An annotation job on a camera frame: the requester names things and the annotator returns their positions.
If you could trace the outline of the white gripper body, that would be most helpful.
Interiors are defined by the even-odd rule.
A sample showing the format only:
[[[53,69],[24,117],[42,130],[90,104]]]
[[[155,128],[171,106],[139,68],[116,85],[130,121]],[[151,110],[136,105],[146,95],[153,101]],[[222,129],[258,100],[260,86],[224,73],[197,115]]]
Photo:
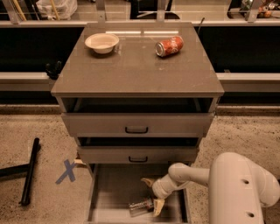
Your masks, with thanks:
[[[161,200],[168,198],[176,189],[178,185],[168,174],[162,178],[158,178],[152,184],[152,191],[154,195]]]

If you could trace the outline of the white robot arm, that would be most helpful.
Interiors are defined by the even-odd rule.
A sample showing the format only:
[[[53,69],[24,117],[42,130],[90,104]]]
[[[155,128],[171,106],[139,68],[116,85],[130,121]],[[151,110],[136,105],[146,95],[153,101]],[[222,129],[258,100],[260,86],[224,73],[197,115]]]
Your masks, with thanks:
[[[143,178],[152,189],[158,216],[165,200],[194,182],[208,188],[209,224],[264,224],[263,209],[280,199],[280,185],[269,171],[234,153],[221,153],[208,169],[172,164],[162,178]]]

